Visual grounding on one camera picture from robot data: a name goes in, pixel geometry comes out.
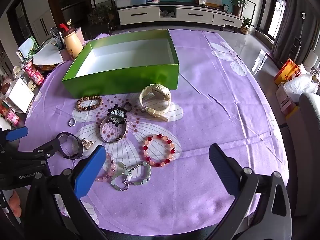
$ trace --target black watch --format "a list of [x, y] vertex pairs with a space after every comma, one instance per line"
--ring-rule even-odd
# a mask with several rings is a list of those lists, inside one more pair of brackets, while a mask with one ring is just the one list
[[64, 151], [62, 150], [61, 144], [60, 144], [60, 141], [59, 141], [59, 149], [58, 149], [58, 151], [60, 152], [60, 154], [61, 154], [64, 158], [69, 159], [69, 160], [76, 160], [76, 159], [81, 158], [81, 157], [83, 156], [83, 145], [82, 145], [80, 139], [79, 139], [77, 136], [75, 136], [75, 135], [73, 135], [72, 133], [69, 133], [69, 132], [59, 133], [56, 138], [59, 140], [59, 138], [61, 138], [62, 136], [65, 136], [65, 135], [66, 135], [66, 136], [73, 136], [74, 138], [76, 138], [76, 140], [77, 140], [77, 142], [78, 142], [78, 146], [79, 146], [78, 152], [77, 152], [76, 154], [71, 155], [71, 156], [70, 156], [70, 155], [66, 155], [66, 154], [64, 153]]

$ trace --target white plastic bag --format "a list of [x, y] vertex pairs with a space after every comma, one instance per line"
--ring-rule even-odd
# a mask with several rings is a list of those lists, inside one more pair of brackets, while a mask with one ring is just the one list
[[320, 77], [318, 74], [303, 74], [286, 82], [283, 88], [293, 102], [299, 102], [299, 97], [302, 93], [316, 93], [319, 82]]

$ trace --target beige bottle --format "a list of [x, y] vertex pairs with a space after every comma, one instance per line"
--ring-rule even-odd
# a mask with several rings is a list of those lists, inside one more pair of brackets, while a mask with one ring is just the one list
[[76, 35], [76, 30], [74, 28], [70, 28], [68, 31], [65, 31], [62, 34], [62, 37], [66, 44], [66, 49], [68, 53], [73, 59], [75, 59], [83, 49], [81, 41]]

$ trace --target green box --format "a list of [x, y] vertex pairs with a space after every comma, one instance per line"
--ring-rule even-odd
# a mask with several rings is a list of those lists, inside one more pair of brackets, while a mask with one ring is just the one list
[[179, 60], [168, 30], [117, 34], [90, 41], [62, 83], [74, 98], [135, 93], [154, 83], [177, 89]]

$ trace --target tiled floor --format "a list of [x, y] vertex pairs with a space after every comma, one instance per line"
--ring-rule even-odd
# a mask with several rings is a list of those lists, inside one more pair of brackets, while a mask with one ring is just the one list
[[265, 52], [270, 52], [270, 50], [265, 47], [255, 36], [234, 33], [233, 31], [226, 29], [224, 31], [218, 31], [210, 28], [185, 26], [151, 26], [125, 29], [124, 31], [154, 29], [189, 29], [218, 33], [235, 50], [235, 52], [240, 56], [240, 58], [255, 76], [255, 79], [260, 85], [271, 106], [278, 124], [281, 125], [285, 123], [284, 115], [281, 113], [279, 103], [275, 95], [278, 86], [273, 81], [273, 78], [276, 76], [279, 69], [269, 57], [265, 57]]

